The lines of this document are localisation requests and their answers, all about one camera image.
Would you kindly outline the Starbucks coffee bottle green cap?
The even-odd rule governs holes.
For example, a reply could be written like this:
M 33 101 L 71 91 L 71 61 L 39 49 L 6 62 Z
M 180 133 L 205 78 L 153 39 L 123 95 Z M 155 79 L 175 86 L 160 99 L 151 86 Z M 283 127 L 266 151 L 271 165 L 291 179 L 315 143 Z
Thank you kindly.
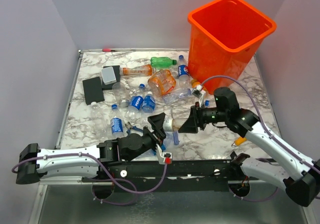
M 177 132 L 186 121 L 187 118 L 173 118 L 166 116 L 163 122 L 163 129 L 165 132 Z

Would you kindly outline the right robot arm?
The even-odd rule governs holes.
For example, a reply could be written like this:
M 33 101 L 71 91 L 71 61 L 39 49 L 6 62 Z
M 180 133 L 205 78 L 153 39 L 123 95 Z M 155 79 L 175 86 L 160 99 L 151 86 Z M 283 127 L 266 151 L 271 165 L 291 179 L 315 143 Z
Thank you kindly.
M 196 102 L 179 133 L 196 134 L 208 124 L 224 123 L 277 162 L 271 165 L 242 153 L 232 160 L 230 175 L 236 180 L 247 176 L 268 182 L 284 190 L 296 204 L 308 207 L 320 193 L 320 163 L 277 136 L 254 112 L 241 108 L 230 88 L 219 87 L 213 95 L 216 106 Z

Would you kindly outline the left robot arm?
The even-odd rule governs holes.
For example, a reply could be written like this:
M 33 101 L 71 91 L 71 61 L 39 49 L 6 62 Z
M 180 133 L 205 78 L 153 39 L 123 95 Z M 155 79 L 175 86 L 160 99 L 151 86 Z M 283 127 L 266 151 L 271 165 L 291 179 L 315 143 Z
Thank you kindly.
M 166 138 L 165 117 L 165 113 L 148 117 L 151 129 L 144 127 L 142 135 L 130 133 L 89 147 L 52 150 L 31 143 L 20 153 L 19 162 L 12 169 L 15 182 L 27 185 L 38 183 L 42 178 L 61 176 L 95 177 L 103 182 L 110 177 L 109 167 L 130 162 L 148 150 L 155 151 L 159 164 L 169 165 L 172 154 L 162 150 Z

